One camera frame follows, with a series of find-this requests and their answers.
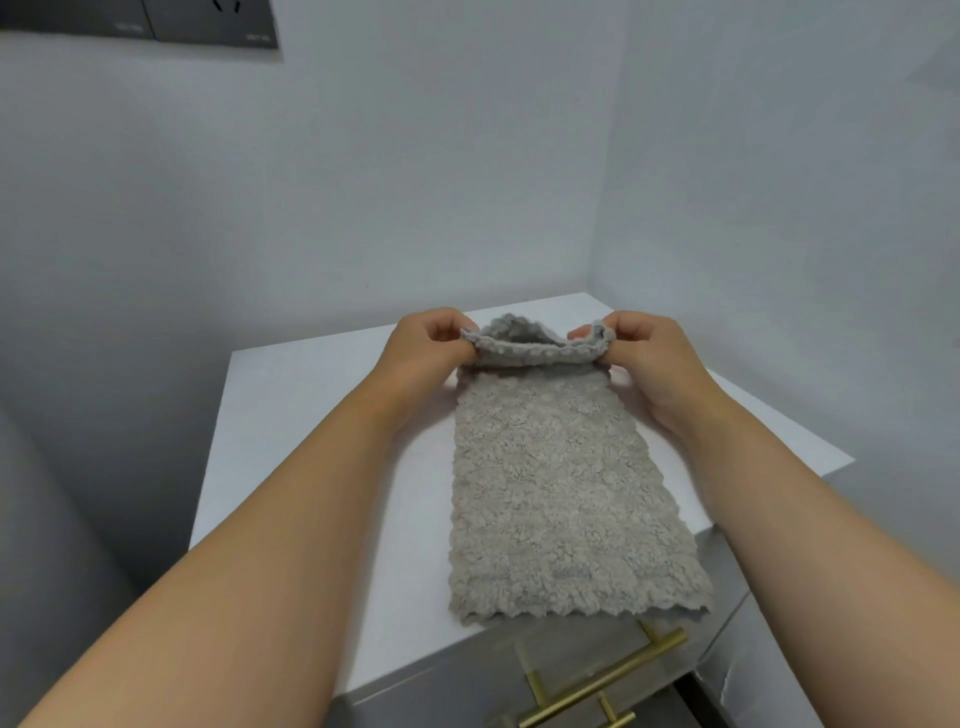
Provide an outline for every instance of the brass handle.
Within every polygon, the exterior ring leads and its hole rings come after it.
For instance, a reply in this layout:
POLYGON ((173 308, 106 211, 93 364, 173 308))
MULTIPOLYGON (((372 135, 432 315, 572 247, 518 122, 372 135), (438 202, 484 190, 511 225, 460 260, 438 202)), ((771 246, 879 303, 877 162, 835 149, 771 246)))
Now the brass handle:
POLYGON ((620 678, 626 677, 635 669, 656 660, 664 652, 686 642, 686 633, 681 627, 678 627, 663 637, 658 635, 653 627, 643 621, 640 623, 640 627, 642 627, 647 639, 650 640, 649 644, 644 645, 636 652, 632 652, 621 660, 617 660, 597 675, 591 677, 587 682, 575 685, 552 699, 547 695, 546 689, 543 687, 540 674, 536 670, 527 672, 527 684, 530 686, 530 692, 534 694, 534 699, 537 701, 537 709, 528 716, 522 717, 518 728, 534 728, 534 726, 549 720, 557 713, 561 713, 567 708, 595 694, 600 701, 600 707, 603 709, 604 715, 607 716, 607 720, 610 721, 610 724, 604 726, 604 728, 620 728, 620 726, 626 725, 633 720, 635 717, 633 713, 627 713, 624 716, 618 717, 602 690, 620 678))

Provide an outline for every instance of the forearm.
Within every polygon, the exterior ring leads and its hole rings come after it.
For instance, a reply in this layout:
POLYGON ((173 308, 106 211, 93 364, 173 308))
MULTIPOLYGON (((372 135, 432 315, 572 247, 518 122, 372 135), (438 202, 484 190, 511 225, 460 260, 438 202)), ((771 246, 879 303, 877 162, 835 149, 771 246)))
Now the forearm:
POLYGON ((26 725, 319 724, 400 421, 383 401, 365 384, 341 402, 26 725))
POLYGON ((684 433, 710 512, 824 723, 960 712, 960 595, 739 405, 684 433))

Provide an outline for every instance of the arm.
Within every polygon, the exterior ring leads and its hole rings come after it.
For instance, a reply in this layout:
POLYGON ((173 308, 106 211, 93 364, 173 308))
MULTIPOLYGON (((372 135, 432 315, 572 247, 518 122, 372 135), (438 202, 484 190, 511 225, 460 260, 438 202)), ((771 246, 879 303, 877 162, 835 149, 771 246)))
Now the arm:
MULTIPOLYGON (((705 503, 828 728, 960 716, 960 592, 860 516, 709 376, 676 322, 618 311, 607 361, 683 441, 705 503)), ((582 333, 581 329, 571 335, 582 333)))
POLYGON ((22 725, 319 725, 390 444, 474 357, 473 326, 453 309, 402 319, 370 375, 22 725))

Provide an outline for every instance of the hand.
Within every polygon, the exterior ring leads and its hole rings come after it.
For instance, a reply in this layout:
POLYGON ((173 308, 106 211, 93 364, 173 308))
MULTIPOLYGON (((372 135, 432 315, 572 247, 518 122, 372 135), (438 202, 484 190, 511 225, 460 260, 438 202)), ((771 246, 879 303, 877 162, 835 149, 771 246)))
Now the hand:
MULTIPOLYGON (((615 311, 603 322, 616 331, 616 341, 600 361, 630 373, 650 413, 667 429, 683 438, 717 406, 732 403, 673 319, 615 311)), ((567 336, 581 338, 588 332, 586 325, 567 336)))
POLYGON ((456 308, 411 313, 397 323, 364 385, 390 400, 402 425, 427 396, 461 364, 476 358, 461 328, 477 325, 456 308))

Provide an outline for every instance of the wall switch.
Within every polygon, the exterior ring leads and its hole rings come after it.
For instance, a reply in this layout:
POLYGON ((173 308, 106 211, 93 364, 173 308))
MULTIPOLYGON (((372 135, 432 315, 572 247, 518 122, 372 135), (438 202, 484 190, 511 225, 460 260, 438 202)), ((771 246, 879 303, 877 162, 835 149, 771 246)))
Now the wall switch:
POLYGON ((0 0, 0 28, 153 38, 140 0, 0 0))
POLYGON ((157 40, 277 48, 270 0, 143 0, 157 40))

